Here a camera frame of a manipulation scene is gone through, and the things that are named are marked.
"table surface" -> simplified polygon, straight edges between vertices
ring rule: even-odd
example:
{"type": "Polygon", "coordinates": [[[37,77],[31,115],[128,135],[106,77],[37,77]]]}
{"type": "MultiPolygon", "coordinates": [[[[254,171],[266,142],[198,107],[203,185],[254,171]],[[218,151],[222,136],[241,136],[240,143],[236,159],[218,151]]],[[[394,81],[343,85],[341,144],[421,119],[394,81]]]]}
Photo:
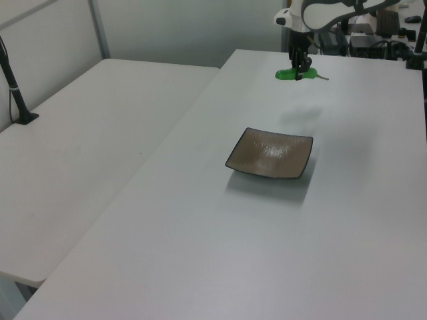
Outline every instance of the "table surface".
{"type": "Polygon", "coordinates": [[[0,134],[0,275],[38,287],[218,69],[108,59],[0,134]]]}
{"type": "Polygon", "coordinates": [[[419,71],[236,51],[24,306],[26,319],[423,319],[419,71]],[[246,127],[314,137],[299,180],[224,163],[246,127]]]}

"cable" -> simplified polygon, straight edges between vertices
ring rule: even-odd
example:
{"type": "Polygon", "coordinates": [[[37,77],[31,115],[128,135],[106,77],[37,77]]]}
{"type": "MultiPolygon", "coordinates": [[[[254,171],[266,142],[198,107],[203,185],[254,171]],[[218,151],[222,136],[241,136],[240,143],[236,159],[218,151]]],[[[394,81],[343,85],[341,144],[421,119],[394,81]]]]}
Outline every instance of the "cable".
{"type": "MultiPolygon", "coordinates": [[[[7,62],[9,62],[9,54],[7,52],[5,43],[3,42],[3,39],[1,38],[1,36],[0,36],[0,44],[1,44],[2,50],[5,52],[6,60],[7,62]]],[[[9,88],[9,118],[11,120],[11,123],[14,124],[15,122],[12,119],[12,90],[10,90],[10,88],[9,88]]]]}
{"type": "Polygon", "coordinates": [[[3,51],[6,54],[6,59],[9,61],[9,54],[7,53],[5,43],[3,42],[3,39],[1,38],[1,36],[0,36],[0,44],[1,44],[1,48],[3,49],[3,51]]]}
{"type": "Polygon", "coordinates": [[[12,91],[9,90],[9,118],[11,123],[14,124],[14,120],[12,119],[12,91]]]}

